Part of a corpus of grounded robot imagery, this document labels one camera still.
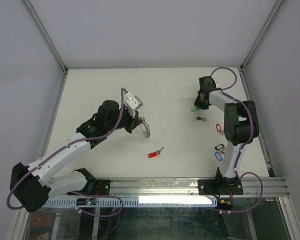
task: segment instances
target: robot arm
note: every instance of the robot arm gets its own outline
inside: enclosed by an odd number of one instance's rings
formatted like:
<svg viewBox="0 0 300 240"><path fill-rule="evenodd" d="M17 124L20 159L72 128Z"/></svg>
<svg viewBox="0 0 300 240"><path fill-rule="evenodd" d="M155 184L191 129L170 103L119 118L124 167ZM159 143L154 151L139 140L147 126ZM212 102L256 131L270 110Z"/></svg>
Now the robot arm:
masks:
<svg viewBox="0 0 300 240"><path fill-rule="evenodd" d="M211 76L199 78L200 90L194 105L202 110L209 109L209 106L216 106L224 112L224 135L227 139L226 152L217 168L215 179L204 183L204 189L208 193L218 195L228 194L233 190L234 194L243 194L242 188L238 191L237 186L241 186L241 181L237 176L240 163L247 147L259 135L259 124L255 103L252 100L238 101L224 93L221 88L216 87L216 83ZM253 137L250 142L251 126L248 113L252 118Z"/></svg>
<svg viewBox="0 0 300 240"><path fill-rule="evenodd" d="M137 111L143 103L137 96L133 96L127 90L125 90L124 95L124 109L116 129L124 128L131 134L132 130L143 122ZM89 194L95 185L96 179L85 168L74 170L69 175L53 176L79 155L88 152L107 139L107 137L91 138L104 136L111 131L116 126L119 115L119 104L113 100L106 100L98 108L97 113L93 114L88 121L82 123L76 129L76 132L52 153L30 163L28 166L18 163L13 167L10 190L22 177L29 174L29 170L35 169L13 192L28 212L38 210L51 197L71 191L82 191L82 193Z"/></svg>

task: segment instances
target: wall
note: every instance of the wall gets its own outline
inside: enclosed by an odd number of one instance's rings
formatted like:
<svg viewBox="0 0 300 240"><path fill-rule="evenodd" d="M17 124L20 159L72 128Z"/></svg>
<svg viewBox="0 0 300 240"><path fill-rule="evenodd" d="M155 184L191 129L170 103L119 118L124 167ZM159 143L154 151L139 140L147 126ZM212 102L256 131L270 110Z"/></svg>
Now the wall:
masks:
<svg viewBox="0 0 300 240"><path fill-rule="evenodd" d="M71 67L240 65L276 0L31 0Z"/></svg>
<svg viewBox="0 0 300 240"><path fill-rule="evenodd" d="M0 1L0 240L12 167L39 157L62 72L20 0Z"/></svg>
<svg viewBox="0 0 300 240"><path fill-rule="evenodd" d="M271 160L286 178L300 221L300 0L285 1L246 78Z"/></svg>

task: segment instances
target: cable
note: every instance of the cable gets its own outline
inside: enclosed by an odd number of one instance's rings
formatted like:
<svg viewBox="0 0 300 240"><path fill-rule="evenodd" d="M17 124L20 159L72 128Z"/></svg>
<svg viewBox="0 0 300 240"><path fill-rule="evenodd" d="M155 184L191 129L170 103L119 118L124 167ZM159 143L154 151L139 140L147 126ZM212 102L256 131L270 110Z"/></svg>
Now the cable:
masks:
<svg viewBox="0 0 300 240"><path fill-rule="evenodd" d="M76 194L78 196L83 196L83 197L87 197L87 198L96 198L95 195L87 195L87 194L83 194L83 193L80 193L80 192L77 192L77 191L72 191L72 193ZM120 203L121 203L121 207L119 208L118 211L116 211L115 213L109 214L109 215L97 215L97 214L93 214L93 213L85 211L85 210L83 210L82 208L79 208L79 207L76 207L75 209L79 209L79 212L81 211L81 212L83 212L85 214L88 214L90 216L93 216L93 217L109 218L109 217L112 217L112 216L115 216L115 215L119 214L122 211L122 209L124 208L124 205L125 205L124 201L120 197L117 197L117 196L111 196L111 195L109 195L109 196L102 196L102 195L98 195L98 198L118 199L120 201Z"/></svg>
<svg viewBox="0 0 300 240"><path fill-rule="evenodd" d="M247 174L254 175L254 176L259 180L259 182L260 182L260 188L261 188L260 196L259 196L258 200L256 201L256 203L255 203L253 206L251 206L251 207L249 207L249 208L247 208L247 209L244 209L244 210L237 210L237 211L225 211L225 210L220 210L220 211L223 212L223 213L244 213L244 212L248 212L248 211L254 209L254 208L260 203L260 201L261 201L261 199L262 199L263 192L264 192L264 186L263 186L263 184L262 184L262 180L261 180L261 178L260 178L257 174L248 171L248 172L243 173L241 176L239 176L238 171L237 171L237 166L238 166L238 162L239 162L239 159L240 159L240 156L241 156L241 151L242 151L242 150L244 149L244 147L245 147L247 144L249 144L249 143L251 142L251 140L253 139L253 136L254 136L254 125L253 125L253 122L252 122L252 116L251 116L251 113L250 113L248 107L247 107L242 101L240 101L240 100L234 98L233 96L231 96L231 95L229 95L229 94L227 94L227 93L224 92L224 90L227 90L227 89L232 88L232 87L237 83L237 80L238 80L237 74L236 74L232 69L230 69L230 68L228 68L228 67L218 67L218 68L216 68L215 70L213 70L212 73L211 73L210 75L212 76L212 75L213 75L217 70L219 70L219 69L226 69L226 70L229 70L230 72L232 72L232 73L234 74L234 77L235 77L234 83L233 83L232 85L226 87L226 88L223 88L223 89L221 90L221 94L224 95L224 96L226 96L226 97L228 97L228 98L230 98L230 99L232 99L233 101L239 103L240 105L242 105L242 106L244 107L244 109L245 109L245 111L246 111L246 113L247 113L248 119L249 119L249 124L250 124L250 135L249 135L249 138L248 138L248 140L240 147L240 151L239 151L238 155L236 156L236 159L235 159L235 162L234 162L233 170L234 170L235 175L238 177L239 180L241 180L241 179L242 179L245 175L247 175Z"/></svg>
<svg viewBox="0 0 300 240"><path fill-rule="evenodd" d="M99 140L99 139L104 139L106 137L108 137L110 134L112 134L116 129L117 127L119 126L120 124L120 121L121 121L121 118L122 118L122 115L123 115L123 112L124 112L124 94L127 90L125 88L121 88L121 109L120 109L120 113L119 113L119 117L118 117L118 120L116 121L113 129L111 129L107 134L105 135L102 135L102 136L96 136L96 137L87 137L87 138L81 138L81 139L77 139L77 140L74 140L72 142L70 142L67 146L63 146L61 147L60 149L58 149L57 151L55 151L54 153L52 153L50 156L48 156L44 161L42 161L38 167L34 167L33 169L31 169L30 171L28 171L23 177L20 178L20 180L13 186L13 188L11 189L11 191L9 192L8 194L8 197L6 199L6 205L9 209L11 210L19 210L19 209L22 209L24 208L24 206L18 206L18 207L14 207L14 206L11 206L10 204L10 199L13 195L13 193L15 192L15 190L17 189L17 187L26 179L26 177L28 177L30 174L32 174L35 170L37 170L38 168L40 168L42 165L44 165L46 162L48 162L50 159L52 159L54 156L56 156L57 154L59 154L60 152L62 152L64 149L68 148L69 146L75 144L75 143L78 143L78 142L81 142L81 141L91 141L91 140Z"/></svg>

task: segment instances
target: white table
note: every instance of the white table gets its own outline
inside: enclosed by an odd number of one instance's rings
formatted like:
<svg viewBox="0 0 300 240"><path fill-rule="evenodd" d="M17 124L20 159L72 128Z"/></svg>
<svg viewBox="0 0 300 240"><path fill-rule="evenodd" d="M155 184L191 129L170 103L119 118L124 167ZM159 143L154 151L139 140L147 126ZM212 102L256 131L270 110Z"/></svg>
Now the white table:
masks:
<svg viewBox="0 0 300 240"><path fill-rule="evenodd" d="M191 112L199 90L199 78L214 68L132 68L70 70L62 93L47 152L63 143L81 123L98 111L105 100L120 102L124 87L143 101L139 115L146 118L151 137L142 136L140 128L132 134L116 130L93 150L64 167L57 175L78 168L88 169L96 178L168 178L214 177L220 162L215 146L227 145L225 136L216 131L223 128L224 113L214 106L209 110ZM238 70L237 84L227 90L234 97L246 100ZM219 70L213 78L217 87L232 84L234 76ZM196 117L212 122L202 122ZM160 157L149 153L164 149ZM254 172L268 177L258 139L247 149L239 173Z"/></svg>

